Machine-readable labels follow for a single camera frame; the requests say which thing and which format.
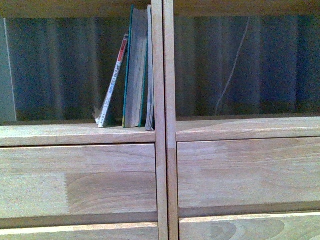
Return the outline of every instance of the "wooden shelving unit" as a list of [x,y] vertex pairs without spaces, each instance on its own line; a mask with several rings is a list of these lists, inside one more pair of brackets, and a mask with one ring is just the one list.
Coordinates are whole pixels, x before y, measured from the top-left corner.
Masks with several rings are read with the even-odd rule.
[[294,226],[295,236],[319,235],[313,226],[320,219],[320,118],[177,119],[174,30],[175,16],[319,13],[312,0],[163,0],[170,240],[290,238],[291,230],[279,225]]
[[168,239],[162,1],[2,0],[0,16],[129,20],[132,4],[152,6],[156,131],[0,126],[0,239]]
[[174,31],[175,16],[318,15],[319,1],[1,0],[0,16],[129,17],[131,4],[152,5],[156,131],[0,126],[0,239],[319,237],[320,117],[178,119]]

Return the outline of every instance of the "leaning book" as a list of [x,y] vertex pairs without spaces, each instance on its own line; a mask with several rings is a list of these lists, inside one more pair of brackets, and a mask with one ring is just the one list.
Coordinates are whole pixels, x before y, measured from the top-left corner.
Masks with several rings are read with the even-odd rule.
[[121,48],[120,48],[120,51],[119,51],[119,55],[118,55],[118,58],[117,58],[117,61],[116,61],[116,64],[115,64],[115,68],[114,68],[112,79],[111,79],[111,82],[110,82],[110,85],[109,85],[109,89],[108,89],[108,92],[106,93],[106,96],[105,96],[105,99],[104,99],[104,102],[103,102],[103,106],[102,106],[101,109],[97,109],[96,108],[95,111],[94,111],[94,115],[93,116],[94,116],[95,122],[96,122],[96,124],[98,125],[99,128],[105,128],[106,125],[108,124],[107,123],[108,109],[109,109],[109,106],[110,106],[110,101],[111,101],[112,94],[113,94],[114,89],[115,89],[117,78],[118,78],[118,75],[119,75],[119,72],[120,72],[120,69],[121,69],[121,65],[122,65],[122,62],[124,60],[124,56],[125,56],[125,53],[126,53],[127,45],[128,45],[128,35],[125,34],[124,37],[123,37]]

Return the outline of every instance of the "vertical wooden divider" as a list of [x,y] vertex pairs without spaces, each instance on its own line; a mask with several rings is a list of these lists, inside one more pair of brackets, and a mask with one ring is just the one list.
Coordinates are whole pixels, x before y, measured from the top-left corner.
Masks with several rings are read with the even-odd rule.
[[174,1],[163,0],[165,128],[169,239],[179,239],[176,141]]
[[154,76],[155,161],[159,240],[168,240],[166,119],[162,0],[152,0],[152,52]]

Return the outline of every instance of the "book spine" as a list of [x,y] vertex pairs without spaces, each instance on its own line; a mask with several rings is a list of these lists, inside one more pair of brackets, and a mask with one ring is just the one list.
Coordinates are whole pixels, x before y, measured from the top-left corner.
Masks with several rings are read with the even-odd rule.
[[134,17],[135,5],[131,5],[130,23],[129,23],[129,37],[128,37],[128,53],[126,58],[126,70],[125,70],[125,85],[124,85],[124,100],[123,100],[123,115],[122,115],[122,127],[126,128],[126,106],[127,106],[127,91],[128,91],[128,77],[129,77],[129,64],[130,64],[130,49],[131,49],[131,36],[132,36],[132,20]]
[[115,89],[115,85],[116,85],[117,78],[118,78],[118,75],[119,75],[119,72],[121,69],[122,62],[124,60],[124,56],[125,56],[125,52],[126,52],[126,48],[127,48],[127,43],[128,43],[128,35],[125,34],[123,37],[120,52],[119,52],[119,55],[118,55],[118,58],[117,58],[117,61],[115,64],[115,68],[114,68],[114,72],[113,72],[112,79],[110,82],[110,86],[109,86],[108,92],[105,96],[104,103],[102,106],[102,111],[100,114],[100,121],[99,121],[99,125],[98,125],[99,128],[104,127],[105,119],[106,119],[108,109],[110,106],[111,97],[112,97],[112,94]]

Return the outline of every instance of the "book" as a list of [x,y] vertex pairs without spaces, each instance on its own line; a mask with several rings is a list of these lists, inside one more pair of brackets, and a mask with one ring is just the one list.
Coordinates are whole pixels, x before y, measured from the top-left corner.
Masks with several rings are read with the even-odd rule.
[[141,127],[147,68],[148,13],[131,6],[122,126]]
[[123,37],[121,48],[120,48],[120,51],[119,51],[119,54],[118,54],[118,57],[117,57],[117,60],[115,63],[112,79],[111,79],[111,82],[109,85],[108,92],[106,93],[102,108],[100,110],[95,108],[95,110],[94,110],[95,113],[93,116],[94,116],[95,122],[96,122],[96,124],[98,124],[99,128],[104,128],[107,125],[106,119],[107,119],[108,109],[110,106],[112,94],[115,89],[117,78],[118,78],[118,75],[119,75],[119,72],[121,69],[121,65],[122,65],[122,62],[124,60],[124,56],[126,53],[127,44],[128,44],[128,37],[129,37],[128,34],[125,34]]
[[147,7],[148,14],[148,35],[147,35],[147,51],[148,51],[148,96],[146,107],[145,130],[153,131],[154,129],[154,111],[155,111],[155,91],[154,91],[154,64],[153,64],[153,44],[152,44],[152,9],[151,5]]

